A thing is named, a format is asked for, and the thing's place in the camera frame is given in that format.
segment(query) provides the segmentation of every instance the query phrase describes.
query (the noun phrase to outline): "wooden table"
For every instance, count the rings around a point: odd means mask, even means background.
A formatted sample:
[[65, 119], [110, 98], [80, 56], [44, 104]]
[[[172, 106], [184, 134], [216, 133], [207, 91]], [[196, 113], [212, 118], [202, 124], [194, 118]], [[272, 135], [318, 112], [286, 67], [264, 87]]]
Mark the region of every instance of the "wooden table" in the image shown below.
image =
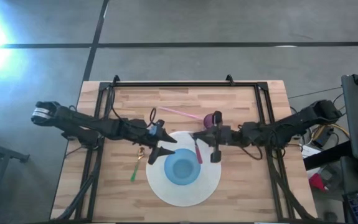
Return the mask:
[[[291, 114], [283, 81], [266, 81], [277, 120]], [[84, 82], [77, 109], [94, 114], [100, 82]], [[266, 103], [262, 94], [265, 117]], [[237, 129], [244, 121], [258, 121], [255, 93], [250, 87], [124, 87], [116, 88], [114, 108], [125, 118], [148, 121], [152, 107], [163, 106], [200, 117], [215, 110], [223, 112], [224, 124]], [[202, 122], [158, 110], [156, 119], [165, 120], [168, 133], [199, 131]], [[79, 147], [70, 142], [67, 152]], [[268, 222], [276, 221], [267, 161], [256, 161], [237, 147], [221, 147], [222, 176], [216, 191], [192, 207], [175, 207], [160, 200], [146, 178], [146, 160], [139, 166], [135, 182], [130, 182], [139, 146], [128, 141], [105, 141], [95, 203], [94, 222]], [[257, 150], [248, 150], [257, 155]], [[85, 150], [64, 160], [51, 218], [59, 216], [77, 194], [82, 178]], [[290, 189], [316, 217], [313, 197], [299, 147], [286, 148], [284, 157]], [[283, 210], [285, 200], [281, 195]], [[87, 211], [87, 200], [83, 207]]]

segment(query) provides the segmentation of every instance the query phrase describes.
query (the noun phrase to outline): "concrete floor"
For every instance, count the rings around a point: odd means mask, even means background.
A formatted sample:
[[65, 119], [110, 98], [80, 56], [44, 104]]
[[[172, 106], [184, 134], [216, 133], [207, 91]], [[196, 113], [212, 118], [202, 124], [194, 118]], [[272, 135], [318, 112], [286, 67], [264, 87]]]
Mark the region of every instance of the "concrete floor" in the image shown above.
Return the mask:
[[[102, 0], [0, 0], [0, 43], [91, 43]], [[100, 42], [354, 42], [358, 0], [111, 0]], [[49, 218], [67, 141], [30, 117], [36, 101], [75, 105], [90, 49], [0, 50], [0, 145], [11, 161], [0, 223]], [[98, 49], [90, 80], [284, 80], [300, 110], [358, 73], [358, 47]], [[346, 117], [339, 122], [347, 128]]]

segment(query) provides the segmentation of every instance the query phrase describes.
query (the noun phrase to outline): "pink straw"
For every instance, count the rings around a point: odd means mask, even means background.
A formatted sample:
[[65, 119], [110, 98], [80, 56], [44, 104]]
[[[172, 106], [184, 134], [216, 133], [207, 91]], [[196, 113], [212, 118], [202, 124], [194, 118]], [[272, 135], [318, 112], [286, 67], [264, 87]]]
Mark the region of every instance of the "pink straw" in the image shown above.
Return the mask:
[[172, 110], [172, 109], [165, 108], [165, 107], [162, 107], [162, 106], [158, 106], [158, 109], [161, 109], [161, 110], [164, 110], [164, 111], [169, 111], [169, 112], [176, 113], [176, 114], [183, 115], [183, 116], [187, 116], [187, 117], [189, 117], [189, 118], [194, 118], [194, 119], [197, 119], [197, 120], [199, 120], [199, 121], [203, 121], [203, 120], [204, 120], [203, 118], [200, 118], [200, 117], [198, 117], [198, 116], [195, 116], [195, 115], [192, 115], [192, 114], [183, 113], [183, 112], [176, 111], [176, 110]]

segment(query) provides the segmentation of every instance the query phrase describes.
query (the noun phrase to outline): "green utensil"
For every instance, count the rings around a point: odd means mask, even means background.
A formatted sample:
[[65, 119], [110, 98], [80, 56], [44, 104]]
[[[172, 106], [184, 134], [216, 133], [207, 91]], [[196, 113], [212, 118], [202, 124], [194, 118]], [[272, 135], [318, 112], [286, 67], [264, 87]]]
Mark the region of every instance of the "green utensil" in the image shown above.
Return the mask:
[[139, 149], [139, 152], [137, 153], [137, 156], [138, 156], [138, 159], [137, 159], [137, 162], [136, 162], [136, 166], [134, 167], [133, 174], [131, 175], [130, 182], [134, 182], [134, 180], [136, 179], [136, 174], [137, 174], [137, 169], [139, 168], [140, 159], [143, 158], [143, 156], [144, 156], [144, 148], [143, 147], [141, 147]]

